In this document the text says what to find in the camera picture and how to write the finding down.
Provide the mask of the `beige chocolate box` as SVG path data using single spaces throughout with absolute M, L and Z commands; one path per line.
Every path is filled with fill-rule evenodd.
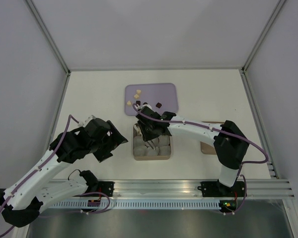
M 139 125 L 134 124 L 132 150 L 136 161 L 168 160 L 171 157 L 171 139 L 168 135 L 162 135 L 143 141 Z

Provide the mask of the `white metal tongs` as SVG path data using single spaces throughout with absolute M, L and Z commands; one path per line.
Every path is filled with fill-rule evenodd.
M 155 149 L 156 145 L 154 144 L 154 142 L 152 140 L 149 141 L 145 141 L 146 145 L 148 145 L 150 148 Z

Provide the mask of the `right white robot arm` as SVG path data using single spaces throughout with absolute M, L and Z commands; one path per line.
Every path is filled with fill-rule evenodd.
M 160 136 L 184 136 L 214 148 L 221 164 L 221 173 L 215 182 L 215 191 L 221 196 L 230 195 L 235 189 L 242 161 L 249 142 L 232 121 L 206 123 L 188 121 L 172 112 L 159 114 L 149 106 L 133 105 L 143 141 Z

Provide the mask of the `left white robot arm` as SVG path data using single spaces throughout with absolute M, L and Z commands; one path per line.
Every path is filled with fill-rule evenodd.
M 24 227 L 50 206 L 73 196 L 102 196 L 99 180 L 90 171 L 51 188 L 46 184 L 64 169 L 92 154 L 98 162 L 112 157 L 128 140 L 111 121 L 90 117 L 78 128 L 63 133 L 50 144 L 38 163 L 9 188 L 0 188 L 0 215 L 13 227 Z

